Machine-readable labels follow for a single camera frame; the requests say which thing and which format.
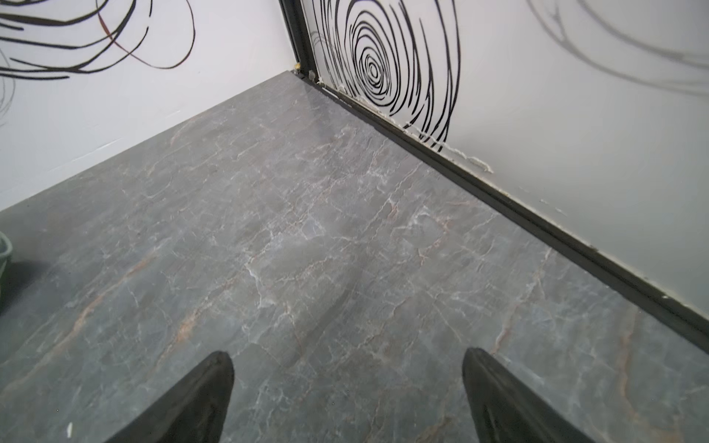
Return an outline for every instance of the black line art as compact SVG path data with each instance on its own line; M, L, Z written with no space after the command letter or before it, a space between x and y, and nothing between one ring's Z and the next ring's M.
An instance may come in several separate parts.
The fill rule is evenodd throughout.
M187 8L189 21L175 27L190 32L191 42L178 60L156 65L138 51L150 32L153 0L93 0L87 11L71 18L55 17L56 0L0 0L0 118L12 103L15 80L94 74L128 58L155 69L178 67L190 56L196 39L192 6L189 0L180 3Z
M405 120L440 152L458 97L460 38L455 1L427 1L431 13L414 16L404 0L312 0L311 42L322 81Z
M571 0L564 3L563 7L559 5L558 0L546 2L542 0L527 0L527 5L543 31L558 46L586 65L636 84L678 94L709 98L709 80L706 77L706 73L709 72L709 55L672 50L635 38L602 17L590 5L588 0ZM589 23L611 37L614 46L625 46L627 50L631 51L629 53L633 56L653 58L655 62L662 63L664 68L672 69L672 72L676 72L676 78L667 78L666 74L660 77L652 70L613 66L613 63L600 61L597 57L589 54L583 49L583 45L580 45L578 41L575 41L574 37L570 36L567 22L564 20L564 14L571 7L578 8L588 19Z

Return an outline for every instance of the wall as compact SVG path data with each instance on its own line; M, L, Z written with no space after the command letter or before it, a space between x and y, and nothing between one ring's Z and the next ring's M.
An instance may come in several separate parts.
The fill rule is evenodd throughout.
M709 316L706 1L348 4L322 82Z
M94 0L0 6L0 69L6 68L0 70L6 75L0 77L0 209L295 64L278 0L100 0L98 5L99 13ZM55 21L89 17L70 26L42 26L3 14ZM114 33L119 29L120 35ZM46 46L101 39L71 50Z

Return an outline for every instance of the floor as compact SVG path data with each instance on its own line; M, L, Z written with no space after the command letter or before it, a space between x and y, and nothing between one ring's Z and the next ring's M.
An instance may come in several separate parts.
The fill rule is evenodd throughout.
M467 347L597 442L709 439L707 354L288 72L0 230L5 442L102 442L216 349L223 442L472 442Z

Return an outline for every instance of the black trim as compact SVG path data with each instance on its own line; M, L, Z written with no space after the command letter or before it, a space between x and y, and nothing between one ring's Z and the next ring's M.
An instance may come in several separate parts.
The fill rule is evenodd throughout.
M601 254L596 248L585 245L509 196L433 152L429 147L406 135L398 126L372 113L356 101L334 89L310 82L303 75L298 75L298 77L311 86L324 91L326 96L329 96L343 108L374 126L382 135L409 151L456 185L490 205L490 207L539 240L553 247L566 258L623 295L631 303L639 306L709 354L709 319L679 303L644 279L634 275Z
M300 64L300 72L311 79L318 78L313 46L308 37L308 24L300 0L279 0L286 28L291 38L291 46Z

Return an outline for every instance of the white wall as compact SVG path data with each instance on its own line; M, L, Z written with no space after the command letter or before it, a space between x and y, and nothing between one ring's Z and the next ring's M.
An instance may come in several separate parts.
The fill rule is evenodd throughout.
M396 1L383 3L398 10ZM455 79L453 0L439 1L443 20L433 0L403 3L427 31L436 109L450 82L446 35ZM446 142L442 154L709 317L709 3L469 0L455 6L461 75L450 132L446 140L438 137ZM316 4L316 13L322 8ZM331 20L348 29L343 13ZM406 50L402 41L408 48L412 39L423 41L396 26L383 28L381 41L397 41L399 55ZM347 52L344 31L342 39L338 45ZM323 81L342 90L337 74L322 69L319 50ZM394 51L386 53L391 58ZM403 125L410 115L392 117Z
M129 1L121 1L111 0L113 9L103 10L109 27L130 6ZM142 33L128 31L148 23L150 33L136 54L154 65L179 61L192 37L185 0L155 0L149 18L150 0L138 0L137 5L131 19L135 29L127 27L119 42L130 47ZM93 6L94 0L57 0L32 7L0 6L0 13L68 19ZM278 0L192 0L191 7L194 49L177 68L153 69L129 57L94 74L15 82L11 106L4 115L0 113L0 209L293 68L295 59ZM103 30L98 20L92 20L66 30L26 26L26 33L30 32L42 41L77 44L100 37ZM10 35L11 31L0 28L0 36ZM0 50L8 58L38 57L65 64L82 56L80 51L57 54L4 41ZM111 50L107 56L124 54L119 48ZM110 60L105 57L94 66ZM4 85L11 87L7 79Z

